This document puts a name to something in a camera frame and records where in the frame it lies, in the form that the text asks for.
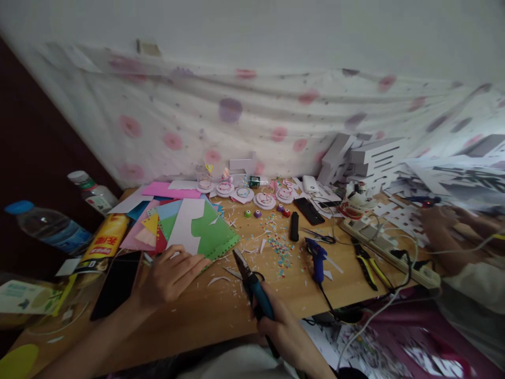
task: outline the black marker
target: black marker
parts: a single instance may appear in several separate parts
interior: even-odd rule
[[[291,226],[289,228],[289,239],[298,242],[298,213],[293,212],[291,215]]]

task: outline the white wall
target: white wall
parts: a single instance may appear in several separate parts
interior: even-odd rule
[[[502,0],[1,0],[0,32],[36,76],[39,43],[134,51],[142,37],[178,60],[242,68],[505,79]]]

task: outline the wooden table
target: wooden table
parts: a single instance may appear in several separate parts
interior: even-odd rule
[[[125,196],[131,194],[132,191],[127,190]],[[381,202],[388,202],[384,195],[380,194],[379,197]],[[231,221],[236,219],[237,233],[242,236],[242,240],[238,244],[239,248],[250,251],[260,248],[262,239],[268,239],[267,234],[262,235],[265,229],[274,232],[270,234],[270,237],[277,238],[278,243],[289,244],[290,255],[285,260],[285,264],[289,268],[284,267],[284,276],[280,274],[279,256],[268,241],[262,254],[259,253],[259,250],[257,253],[245,253],[245,258],[251,268],[264,274],[266,281],[275,288],[278,296],[289,305],[298,318],[328,310],[328,305],[321,291],[311,279],[310,257],[302,251],[303,237],[307,235],[300,232],[298,243],[289,241],[290,219],[283,217],[275,208],[272,211],[262,211],[262,217],[259,219],[245,218],[245,210],[251,210],[253,213],[257,209],[254,204],[242,205],[218,197],[212,198],[211,201],[221,201],[221,205],[225,209],[225,218]],[[291,211],[296,210],[293,204],[288,205],[287,208],[291,208]],[[343,219],[335,220],[335,235],[341,242],[350,243],[349,235],[338,227]],[[333,221],[326,220],[324,224],[313,227],[300,214],[299,224],[300,227],[327,232],[331,230]],[[401,248],[413,252],[412,242],[408,239],[401,238],[399,243]],[[355,258],[353,246],[338,243],[335,245],[323,244],[323,246],[329,257],[344,271],[341,274],[329,262],[325,261],[324,263],[325,270],[331,271],[333,276],[332,281],[325,278],[323,283],[333,307],[343,307],[386,293],[385,287],[378,278],[376,278],[376,283],[379,292],[373,291],[367,284]],[[423,258],[426,257],[421,253],[419,259]],[[378,264],[393,285],[401,284],[405,278],[404,273],[386,262],[379,261]],[[249,318],[249,302],[245,291],[241,289],[240,280],[228,274],[223,267],[231,267],[236,270],[232,256],[216,261],[182,293],[176,302],[165,306],[150,317],[125,342],[121,343],[97,374],[122,370],[256,332],[256,322]],[[208,286],[213,278],[220,276],[229,278],[231,282],[218,280]],[[98,291],[99,286],[91,295],[88,295],[90,301],[85,308],[84,304],[87,299],[84,299],[77,307],[75,314],[82,311],[82,315],[60,332],[46,335],[31,334],[34,332],[47,333],[47,331],[61,328],[60,317],[58,317],[52,321],[52,325],[32,330],[29,328],[18,338],[11,349],[28,343],[39,346],[38,359],[30,377],[61,355],[75,344],[81,335],[94,327],[95,323],[89,321],[89,316],[93,310]],[[63,336],[61,340],[48,343],[48,341],[61,336]]]

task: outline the white curtain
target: white curtain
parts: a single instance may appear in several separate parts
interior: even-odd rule
[[[411,157],[505,133],[505,95],[491,84],[206,67],[54,43],[41,53],[76,131],[123,187],[194,177],[204,163],[224,167],[252,151],[256,174],[317,174],[342,131],[406,137]]]

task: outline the person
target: person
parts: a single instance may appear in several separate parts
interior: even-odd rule
[[[36,379],[89,379],[101,363],[136,328],[163,306],[174,302],[197,275],[210,264],[202,255],[190,255],[182,245],[170,246],[152,265],[143,285],[134,290],[109,317],[60,358],[35,376]],[[262,287],[274,310],[275,320],[257,323],[260,335],[268,335],[287,364],[278,364],[268,349],[245,345],[225,352],[181,378],[237,377],[297,378],[293,369],[313,379],[335,375],[293,313],[265,282]]]
[[[426,236],[447,276],[437,305],[444,317],[472,345],[505,371],[505,227],[463,208],[435,206],[420,216]],[[451,235],[458,222],[486,239],[495,253],[465,250]]]

